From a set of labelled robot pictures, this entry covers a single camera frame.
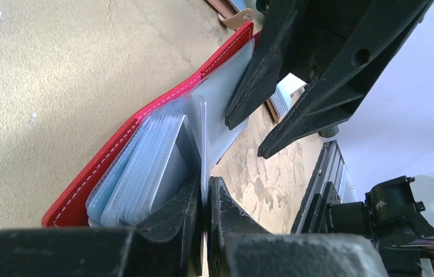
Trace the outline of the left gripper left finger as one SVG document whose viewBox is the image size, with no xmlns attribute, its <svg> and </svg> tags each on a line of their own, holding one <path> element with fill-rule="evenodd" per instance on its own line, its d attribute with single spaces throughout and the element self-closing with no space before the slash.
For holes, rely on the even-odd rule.
<svg viewBox="0 0 434 277">
<path fill-rule="evenodd" d="M 0 230 L 0 276 L 200 276 L 200 178 L 134 227 Z"/>
</svg>

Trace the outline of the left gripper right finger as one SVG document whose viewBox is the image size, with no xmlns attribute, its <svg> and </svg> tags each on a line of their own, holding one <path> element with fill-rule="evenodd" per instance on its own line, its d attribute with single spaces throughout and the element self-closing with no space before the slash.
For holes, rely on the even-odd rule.
<svg viewBox="0 0 434 277">
<path fill-rule="evenodd" d="M 273 234 L 209 179 L 210 276 L 387 276 L 372 244 L 352 234 Z"/>
</svg>

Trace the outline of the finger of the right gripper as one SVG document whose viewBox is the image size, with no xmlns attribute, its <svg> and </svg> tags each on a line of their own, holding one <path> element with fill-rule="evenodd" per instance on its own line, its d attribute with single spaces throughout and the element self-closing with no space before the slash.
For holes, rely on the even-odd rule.
<svg viewBox="0 0 434 277">
<path fill-rule="evenodd" d="M 351 118 L 386 66 L 403 46 L 431 1 L 376 1 L 378 10 L 350 45 L 305 92 L 259 146 L 270 158 L 291 143 Z"/>
<path fill-rule="evenodd" d="M 310 1 L 270 1 L 249 67 L 230 102 L 225 124 L 237 127 L 274 92 L 290 39 L 306 18 Z"/>
</svg>

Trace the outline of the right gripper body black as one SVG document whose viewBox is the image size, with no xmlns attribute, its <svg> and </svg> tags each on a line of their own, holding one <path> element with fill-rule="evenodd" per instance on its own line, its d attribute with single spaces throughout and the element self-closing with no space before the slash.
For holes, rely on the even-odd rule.
<svg viewBox="0 0 434 277">
<path fill-rule="evenodd" d="M 269 4 L 257 1 L 257 8 L 266 14 Z M 278 81 L 288 73 L 307 83 L 318 80 L 377 10 L 376 1 L 310 1 L 290 39 Z"/>
</svg>

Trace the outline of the red leather card holder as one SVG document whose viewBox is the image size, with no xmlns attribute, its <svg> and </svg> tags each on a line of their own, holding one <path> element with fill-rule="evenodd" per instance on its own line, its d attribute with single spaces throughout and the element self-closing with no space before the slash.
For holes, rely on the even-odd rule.
<svg viewBox="0 0 434 277">
<path fill-rule="evenodd" d="M 48 209 L 44 227 L 134 226 L 207 175 L 247 122 L 229 129 L 225 106 L 256 43 L 246 23 L 195 73 L 131 116 Z"/>
</svg>

